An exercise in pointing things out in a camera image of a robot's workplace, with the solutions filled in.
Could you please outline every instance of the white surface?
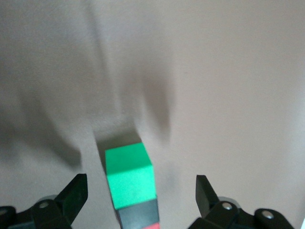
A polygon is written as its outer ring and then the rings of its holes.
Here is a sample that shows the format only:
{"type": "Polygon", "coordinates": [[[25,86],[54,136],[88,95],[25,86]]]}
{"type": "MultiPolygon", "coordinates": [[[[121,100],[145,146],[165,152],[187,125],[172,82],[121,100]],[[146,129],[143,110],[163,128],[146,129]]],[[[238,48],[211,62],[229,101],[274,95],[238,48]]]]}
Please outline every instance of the white surface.
{"type": "Polygon", "coordinates": [[[96,139],[137,132],[163,229],[199,216],[196,174],[300,228],[304,12],[304,1],[1,1],[0,205],[24,210],[84,172],[73,227],[119,228],[96,139]]]}

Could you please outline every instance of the pink block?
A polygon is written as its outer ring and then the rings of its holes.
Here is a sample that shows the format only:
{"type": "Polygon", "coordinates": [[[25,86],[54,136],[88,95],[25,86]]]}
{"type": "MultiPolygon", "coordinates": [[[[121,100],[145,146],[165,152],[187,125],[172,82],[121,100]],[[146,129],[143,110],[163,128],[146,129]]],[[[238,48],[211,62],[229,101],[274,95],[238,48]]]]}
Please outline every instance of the pink block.
{"type": "Polygon", "coordinates": [[[159,223],[155,223],[155,224],[152,224],[148,227],[145,227],[143,229],[160,229],[160,224],[159,223]]]}

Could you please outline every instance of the green cube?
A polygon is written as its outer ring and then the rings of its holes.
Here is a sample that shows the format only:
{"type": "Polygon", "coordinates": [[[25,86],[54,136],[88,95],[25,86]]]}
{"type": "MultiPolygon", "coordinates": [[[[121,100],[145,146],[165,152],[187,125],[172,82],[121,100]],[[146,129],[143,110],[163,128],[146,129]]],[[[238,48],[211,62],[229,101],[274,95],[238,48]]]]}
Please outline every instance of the green cube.
{"type": "Polygon", "coordinates": [[[106,174],[116,210],[157,198],[152,166],[143,143],[106,150],[106,174]]]}

